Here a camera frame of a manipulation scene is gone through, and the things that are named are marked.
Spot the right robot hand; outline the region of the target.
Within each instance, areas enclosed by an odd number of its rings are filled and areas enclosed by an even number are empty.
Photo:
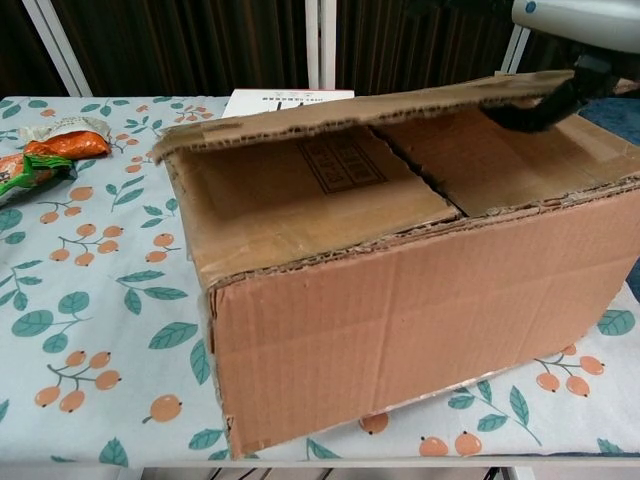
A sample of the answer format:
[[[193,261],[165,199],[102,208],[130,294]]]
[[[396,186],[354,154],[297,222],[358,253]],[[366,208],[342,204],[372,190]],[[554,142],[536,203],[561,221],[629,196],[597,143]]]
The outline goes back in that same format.
[[[512,131],[539,133],[575,114],[591,100],[611,94],[622,74],[612,61],[594,55],[581,55],[573,76],[531,108],[504,105],[482,107],[481,111],[497,125]]]

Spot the brown cardboard shipping box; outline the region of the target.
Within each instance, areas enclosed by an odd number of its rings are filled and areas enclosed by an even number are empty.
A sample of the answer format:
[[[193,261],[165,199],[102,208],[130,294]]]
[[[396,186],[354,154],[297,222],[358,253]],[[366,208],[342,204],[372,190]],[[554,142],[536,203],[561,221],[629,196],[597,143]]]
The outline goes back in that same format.
[[[640,258],[640,147],[499,126],[566,71],[168,128],[234,456],[576,341]]]

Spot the white paper booklet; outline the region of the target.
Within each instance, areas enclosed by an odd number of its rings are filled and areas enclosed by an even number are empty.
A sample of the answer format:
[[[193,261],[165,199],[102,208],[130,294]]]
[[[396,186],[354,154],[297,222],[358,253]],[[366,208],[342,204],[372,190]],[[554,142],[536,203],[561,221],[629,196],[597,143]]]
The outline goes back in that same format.
[[[255,115],[354,97],[353,90],[235,89],[222,117]]]

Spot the dark pleated curtain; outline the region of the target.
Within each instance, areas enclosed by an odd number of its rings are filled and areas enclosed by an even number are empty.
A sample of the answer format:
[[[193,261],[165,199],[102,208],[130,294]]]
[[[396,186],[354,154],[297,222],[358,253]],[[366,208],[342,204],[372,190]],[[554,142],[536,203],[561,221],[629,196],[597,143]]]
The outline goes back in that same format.
[[[309,83],[305,0],[51,0],[95,96]],[[483,0],[337,0],[335,84],[359,95],[489,76],[513,23]]]

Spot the white crumpled snack packet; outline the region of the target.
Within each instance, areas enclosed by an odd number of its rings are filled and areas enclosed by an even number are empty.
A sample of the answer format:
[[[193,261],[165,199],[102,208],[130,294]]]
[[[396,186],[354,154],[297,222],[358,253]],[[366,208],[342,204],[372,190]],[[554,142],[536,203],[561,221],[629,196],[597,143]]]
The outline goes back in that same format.
[[[44,142],[56,136],[77,132],[94,133],[101,136],[103,140],[108,141],[111,128],[103,120],[94,117],[75,116],[62,118],[44,126],[21,127],[18,129],[19,136],[25,142]]]

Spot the orange snack packet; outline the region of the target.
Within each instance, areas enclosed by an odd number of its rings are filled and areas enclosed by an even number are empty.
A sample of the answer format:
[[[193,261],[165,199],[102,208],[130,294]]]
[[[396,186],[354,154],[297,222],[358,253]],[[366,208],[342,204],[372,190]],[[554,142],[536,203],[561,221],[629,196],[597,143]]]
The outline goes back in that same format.
[[[81,160],[108,155],[111,153],[111,148],[108,142],[97,133],[76,131],[57,135],[44,141],[32,140],[27,143],[24,152]]]

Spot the floral print tablecloth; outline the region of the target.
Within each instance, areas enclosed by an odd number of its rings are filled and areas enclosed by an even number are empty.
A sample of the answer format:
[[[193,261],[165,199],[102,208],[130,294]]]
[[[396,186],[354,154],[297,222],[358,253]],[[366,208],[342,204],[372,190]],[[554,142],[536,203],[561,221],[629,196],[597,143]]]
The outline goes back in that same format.
[[[0,466],[226,460],[178,205],[151,158],[166,127],[223,97],[6,97],[0,157],[20,130],[105,121],[112,152],[0,208]],[[579,343],[500,376],[261,451],[261,461],[423,455],[640,460],[640,271]]]

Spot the green snack packet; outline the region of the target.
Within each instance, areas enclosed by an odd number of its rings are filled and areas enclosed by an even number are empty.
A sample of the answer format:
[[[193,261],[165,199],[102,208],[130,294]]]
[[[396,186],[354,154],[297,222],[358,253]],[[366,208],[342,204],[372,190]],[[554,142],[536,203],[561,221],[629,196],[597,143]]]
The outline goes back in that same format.
[[[56,155],[19,153],[0,158],[0,208],[45,189],[59,180],[75,179],[72,160]]]

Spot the white frame post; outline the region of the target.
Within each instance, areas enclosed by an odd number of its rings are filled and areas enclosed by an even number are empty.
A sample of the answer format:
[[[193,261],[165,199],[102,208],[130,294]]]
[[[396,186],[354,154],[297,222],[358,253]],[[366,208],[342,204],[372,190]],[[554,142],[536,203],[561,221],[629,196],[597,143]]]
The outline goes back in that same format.
[[[51,0],[22,3],[68,94],[92,97],[93,92]]]
[[[309,88],[336,88],[337,0],[305,0]]]
[[[501,67],[499,69],[500,73],[515,74],[518,71],[530,33],[531,30],[528,28],[518,25],[513,27]]]

